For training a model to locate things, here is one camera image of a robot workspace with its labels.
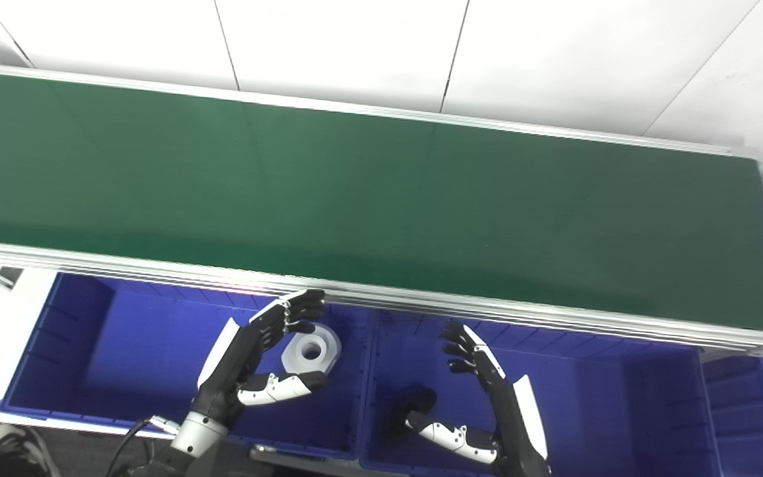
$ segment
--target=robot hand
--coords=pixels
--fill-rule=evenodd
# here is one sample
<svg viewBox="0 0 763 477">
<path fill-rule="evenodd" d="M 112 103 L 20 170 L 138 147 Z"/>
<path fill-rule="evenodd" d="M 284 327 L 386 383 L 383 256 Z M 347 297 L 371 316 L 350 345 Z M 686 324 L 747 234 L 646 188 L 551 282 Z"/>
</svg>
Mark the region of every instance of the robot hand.
<svg viewBox="0 0 763 477">
<path fill-rule="evenodd" d="M 528 376 L 509 383 L 490 348 L 469 326 L 449 322 L 442 337 L 449 341 L 443 345 L 443 352 L 457 356 L 449 360 L 449 370 L 475 374 L 487 392 L 496 416 L 496 432 L 455 427 L 418 411 L 406 416 L 406 426 L 458 455 L 489 464 L 500 477 L 551 475 L 546 464 L 546 439 Z"/>
<path fill-rule="evenodd" d="M 220 356 L 193 398 L 190 411 L 172 444 L 140 469 L 149 477 L 181 476 L 193 460 L 228 435 L 249 405 L 270 404 L 304 396 L 326 384 L 323 372 L 305 374 L 254 374 L 264 351 L 272 349 L 286 333 L 311 333 L 321 316 L 326 292 L 302 290 L 281 296 L 255 314 L 222 343 L 217 339 L 212 356 Z"/>
</svg>

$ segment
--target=black robotic finger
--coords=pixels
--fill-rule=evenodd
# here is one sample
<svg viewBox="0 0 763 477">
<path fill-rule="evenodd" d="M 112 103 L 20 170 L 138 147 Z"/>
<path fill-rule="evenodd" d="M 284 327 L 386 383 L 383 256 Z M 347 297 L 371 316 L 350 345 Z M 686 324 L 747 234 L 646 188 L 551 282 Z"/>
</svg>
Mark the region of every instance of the black robotic finger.
<svg viewBox="0 0 763 477">
<path fill-rule="evenodd" d="M 294 322 L 298 320 L 320 319 L 320 316 L 323 314 L 323 310 L 324 310 L 323 305 L 306 306 L 305 308 L 302 308 L 301 310 L 291 311 L 290 321 Z"/>
<path fill-rule="evenodd" d="M 464 348 L 461 347 L 460 344 L 457 344 L 457 343 L 444 343 L 442 349 L 443 349 L 443 352 L 448 354 L 448 355 L 461 356 L 461 357 L 468 358 L 468 359 L 472 360 L 473 354 L 470 351 L 468 351 L 468 350 L 464 350 Z"/>
<path fill-rule="evenodd" d="M 451 372 L 475 372 L 476 365 L 463 359 L 450 359 L 448 361 Z"/>
<path fill-rule="evenodd" d="M 464 350 L 467 350 L 467 352 L 472 352 L 473 350 L 472 343 L 468 342 L 467 339 L 464 338 L 464 335 L 449 329 L 448 325 L 447 328 L 443 329 L 440 335 L 443 339 L 446 339 L 446 341 L 452 341 L 454 344 L 460 345 Z"/>
<path fill-rule="evenodd" d="M 324 305 L 326 299 L 326 291 L 319 289 L 308 289 L 302 292 L 291 293 L 287 296 L 287 301 L 290 303 L 291 308 L 301 308 L 307 305 Z"/>
<path fill-rule="evenodd" d="M 292 333 L 303 333 L 303 335 L 308 335 L 308 333 L 314 333 L 315 329 L 316 329 L 316 326 L 314 326 L 314 323 L 305 322 L 305 321 L 290 323 L 287 326 L 287 331 Z"/>
</svg>

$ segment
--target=dark floor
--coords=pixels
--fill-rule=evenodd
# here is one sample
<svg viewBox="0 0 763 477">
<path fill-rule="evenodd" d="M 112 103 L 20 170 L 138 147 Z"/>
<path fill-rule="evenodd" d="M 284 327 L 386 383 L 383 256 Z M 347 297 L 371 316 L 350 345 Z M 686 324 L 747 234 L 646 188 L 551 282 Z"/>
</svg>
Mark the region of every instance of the dark floor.
<svg viewBox="0 0 763 477">
<path fill-rule="evenodd" d="M 110 460 L 122 440 L 121 435 L 39 427 L 33 429 L 46 441 L 52 460 L 60 469 L 61 477 L 104 477 Z M 169 444 L 169 440 L 133 438 L 121 453 L 118 466 L 145 464 L 148 461 L 148 455 L 160 452 Z M 248 447 L 232 441 L 222 441 L 191 465 L 187 471 L 187 477 L 324 477 L 323 474 L 312 474 L 293 468 L 256 462 L 249 459 L 248 455 Z M 327 462 L 336 467 L 352 468 L 357 465 L 354 462 Z M 362 475 L 355 477 L 388 476 L 363 471 Z"/>
<path fill-rule="evenodd" d="M 120 435 L 34 428 L 42 435 L 62 477 L 104 477 Z M 166 447 L 169 441 L 135 437 L 119 456 L 119 465 L 145 464 L 146 453 Z"/>
</svg>

